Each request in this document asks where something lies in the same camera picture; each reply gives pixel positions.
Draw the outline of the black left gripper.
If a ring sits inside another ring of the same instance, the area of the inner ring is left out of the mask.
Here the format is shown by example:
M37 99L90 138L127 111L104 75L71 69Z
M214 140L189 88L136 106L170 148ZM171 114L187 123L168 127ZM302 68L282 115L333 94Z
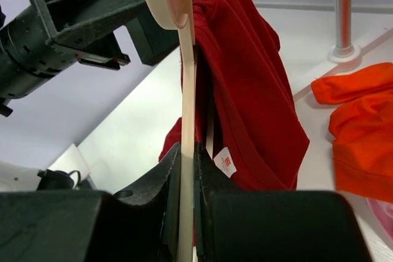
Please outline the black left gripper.
M125 26L142 64L154 66L178 45L177 32L161 28L145 0L30 0L47 42L75 53L79 61L118 69L129 63L114 31Z

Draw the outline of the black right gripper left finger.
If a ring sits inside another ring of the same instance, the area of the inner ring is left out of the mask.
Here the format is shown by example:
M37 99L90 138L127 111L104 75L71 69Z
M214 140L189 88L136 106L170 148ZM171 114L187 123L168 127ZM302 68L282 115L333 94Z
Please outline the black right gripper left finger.
M1 193L1 260L176 261L180 147L114 194Z

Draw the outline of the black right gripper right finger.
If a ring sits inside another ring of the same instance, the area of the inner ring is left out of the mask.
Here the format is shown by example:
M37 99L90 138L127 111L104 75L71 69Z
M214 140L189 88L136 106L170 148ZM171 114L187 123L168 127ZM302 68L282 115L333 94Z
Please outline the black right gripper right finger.
M199 261L371 261L351 205L332 191L245 191L195 145Z

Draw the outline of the beige wooden hanger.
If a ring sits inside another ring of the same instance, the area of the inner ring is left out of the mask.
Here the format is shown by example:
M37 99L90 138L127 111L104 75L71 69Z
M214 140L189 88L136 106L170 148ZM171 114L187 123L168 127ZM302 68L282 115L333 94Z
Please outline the beige wooden hanger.
M192 0L146 0L155 21L177 30L182 58L181 181L178 261L198 261L194 244L195 96L198 49Z

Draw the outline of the dark red t shirt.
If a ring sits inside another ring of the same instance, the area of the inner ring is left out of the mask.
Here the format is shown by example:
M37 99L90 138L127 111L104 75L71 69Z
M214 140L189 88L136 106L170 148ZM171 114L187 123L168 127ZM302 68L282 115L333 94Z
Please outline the dark red t shirt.
M279 56L252 0L192 0L198 50L195 139L216 105L214 164L245 190L293 190L309 146Z

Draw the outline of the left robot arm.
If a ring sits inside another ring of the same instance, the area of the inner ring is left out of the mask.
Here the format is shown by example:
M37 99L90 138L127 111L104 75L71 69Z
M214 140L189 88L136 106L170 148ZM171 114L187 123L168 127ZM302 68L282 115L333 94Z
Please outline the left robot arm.
M117 71L130 59L114 31L125 26L143 64L159 63L179 44L161 28L145 0L30 0L11 22L1 22L1 115L75 63Z

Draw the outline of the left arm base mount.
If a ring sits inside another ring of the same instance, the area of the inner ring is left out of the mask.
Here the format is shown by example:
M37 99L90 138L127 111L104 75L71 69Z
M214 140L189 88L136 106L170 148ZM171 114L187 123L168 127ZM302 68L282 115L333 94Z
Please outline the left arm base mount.
M96 190L79 170L41 170L1 162L1 193L40 190Z

